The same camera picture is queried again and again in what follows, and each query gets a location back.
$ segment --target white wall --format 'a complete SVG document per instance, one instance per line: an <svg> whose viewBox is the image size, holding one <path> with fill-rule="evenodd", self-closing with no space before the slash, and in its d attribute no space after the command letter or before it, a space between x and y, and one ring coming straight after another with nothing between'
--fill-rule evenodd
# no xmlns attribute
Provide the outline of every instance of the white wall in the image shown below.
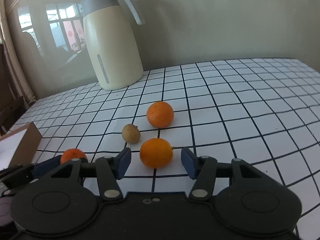
<svg viewBox="0 0 320 240"><path fill-rule="evenodd" d="M63 54L55 47L46 15L46 5L80 1L20 0L7 14L17 56L40 98L96 80L86 51L71 63L61 62ZM145 25L135 24L124 10L144 69L219 59L295 57L320 70L320 0L138 0L138 5ZM44 57L36 57L37 49L24 43L18 9L30 11Z"/></svg>

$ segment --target cream thermos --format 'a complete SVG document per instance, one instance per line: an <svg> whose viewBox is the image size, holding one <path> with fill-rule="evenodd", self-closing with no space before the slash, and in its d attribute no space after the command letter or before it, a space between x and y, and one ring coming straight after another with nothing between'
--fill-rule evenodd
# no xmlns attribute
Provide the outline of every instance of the cream thermos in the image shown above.
<svg viewBox="0 0 320 240"><path fill-rule="evenodd" d="M145 23L135 0L124 0L137 24ZM84 35L100 86L120 89L138 81L142 63L130 23L118 0L83 0Z"/></svg>

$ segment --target blue gripper pad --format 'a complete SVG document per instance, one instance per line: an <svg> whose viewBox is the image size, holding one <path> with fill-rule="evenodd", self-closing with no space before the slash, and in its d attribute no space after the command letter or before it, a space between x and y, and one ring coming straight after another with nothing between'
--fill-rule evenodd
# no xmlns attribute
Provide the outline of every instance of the blue gripper pad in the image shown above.
<svg viewBox="0 0 320 240"><path fill-rule="evenodd" d="M197 156L188 148L181 149L181 162L191 179L196 179L198 177L198 171L195 167L197 159Z"/></svg>
<svg viewBox="0 0 320 240"><path fill-rule="evenodd" d="M115 174L116 179L122 179L131 163L131 150L125 148L121 153L118 154L116 159L119 160L119 167Z"/></svg>
<svg viewBox="0 0 320 240"><path fill-rule="evenodd" d="M39 179L49 171L58 167L60 165L60 158L61 158L61 155L58 155L42 163L36 164L32 171L33 178Z"/></svg>

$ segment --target orange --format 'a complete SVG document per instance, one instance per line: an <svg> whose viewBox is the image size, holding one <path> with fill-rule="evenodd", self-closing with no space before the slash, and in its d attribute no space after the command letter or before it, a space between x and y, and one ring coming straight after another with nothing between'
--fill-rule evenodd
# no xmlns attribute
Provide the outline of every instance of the orange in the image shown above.
<svg viewBox="0 0 320 240"><path fill-rule="evenodd" d="M140 148L140 160L150 168L157 169L166 166L172 159L170 144L161 138L145 141Z"/></svg>
<svg viewBox="0 0 320 240"><path fill-rule="evenodd" d="M173 109L166 102L155 102L147 110L147 119L154 127L165 128L173 120Z"/></svg>
<svg viewBox="0 0 320 240"><path fill-rule="evenodd" d="M87 156L83 153L83 151L80 151L79 149L68 149L66 150L60 159L60 164L63 164L73 158L87 158Z"/></svg>

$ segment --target brown fruit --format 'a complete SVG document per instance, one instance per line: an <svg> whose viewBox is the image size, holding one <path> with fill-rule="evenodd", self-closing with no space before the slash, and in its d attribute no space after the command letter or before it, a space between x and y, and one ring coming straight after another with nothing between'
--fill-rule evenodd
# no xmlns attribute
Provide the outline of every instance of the brown fruit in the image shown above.
<svg viewBox="0 0 320 240"><path fill-rule="evenodd" d="M122 138L127 143L137 143L140 140L140 131L138 127L133 124L127 124L122 129Z"/></svg>

